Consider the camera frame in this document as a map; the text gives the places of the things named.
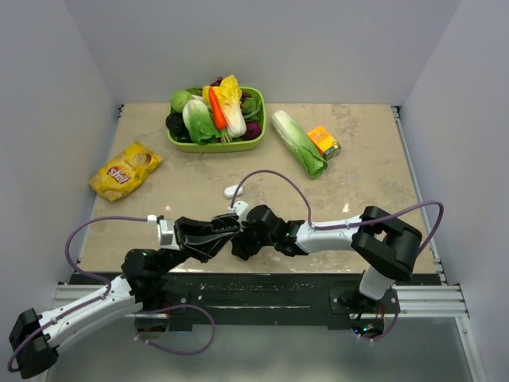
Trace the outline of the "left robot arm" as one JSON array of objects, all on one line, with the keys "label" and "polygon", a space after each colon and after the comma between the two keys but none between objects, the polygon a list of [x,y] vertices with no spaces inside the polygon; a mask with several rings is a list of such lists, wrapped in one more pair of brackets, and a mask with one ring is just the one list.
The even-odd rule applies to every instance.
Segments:
[{"label": "left robot arm", "polygon": [[64,245],[68,264],[81,275],[100,281],[103,287],[61,308],[37,313],[29,309],[19,314],[9,335],[13,354],[9,372],[30,379],[51,368],[58,350],[78,341],[127,314],[164,310],[165,276],[187,259],[206,263],[240,230],[234,213],[216,216],[210,221],[179,218],[166,220],[148,215],[142,223],[155,225],[161,245],[158,250],[134,249],[126,254],[121,275],[108,279],[79,268],[71,259],[70,247]]}]

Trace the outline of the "white earbud charging case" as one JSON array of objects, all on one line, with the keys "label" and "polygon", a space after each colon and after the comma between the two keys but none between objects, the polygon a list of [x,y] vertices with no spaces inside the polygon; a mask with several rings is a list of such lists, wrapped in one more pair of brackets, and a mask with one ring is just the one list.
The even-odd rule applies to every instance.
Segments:
[{"label": "white earbud charging case", "polygon": [[227,199],[232,199],[234,197],[234,195],[242,195],[244,192],[244,188],[240,185],[231,185],[231,186],[228,186],[224,189],[223,191],[223,195],[227,198]]}]

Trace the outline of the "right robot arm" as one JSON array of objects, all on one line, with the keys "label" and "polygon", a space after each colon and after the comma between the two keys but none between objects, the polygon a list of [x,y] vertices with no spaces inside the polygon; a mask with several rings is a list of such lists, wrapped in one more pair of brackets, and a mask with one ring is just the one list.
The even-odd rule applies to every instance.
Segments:
[{"label": "right robot arm", "polygon": [[266,205],[251,208],[239,201],[229,210],[237,215],[241,231],[231,240],[231,253],[248,260],[264,247],[294,257],[320,251],[354,251],[368,264],[354,293],[356,307],[373,312],[396,282],[411,279],[420,252],[422,234],[388,212],[368,206],[346,220],[309,223],[276,216]]}]

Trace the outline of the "black earbud charging case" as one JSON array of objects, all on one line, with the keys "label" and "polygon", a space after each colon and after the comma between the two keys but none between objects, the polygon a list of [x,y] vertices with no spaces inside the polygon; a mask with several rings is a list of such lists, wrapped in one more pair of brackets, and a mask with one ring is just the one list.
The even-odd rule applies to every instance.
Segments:
[{"label": "black earbud charging case", "polygon": [[211,225],[211,232],[215,237],[234,236],[241,229],[239,217],[234,213],[213,217]]}]

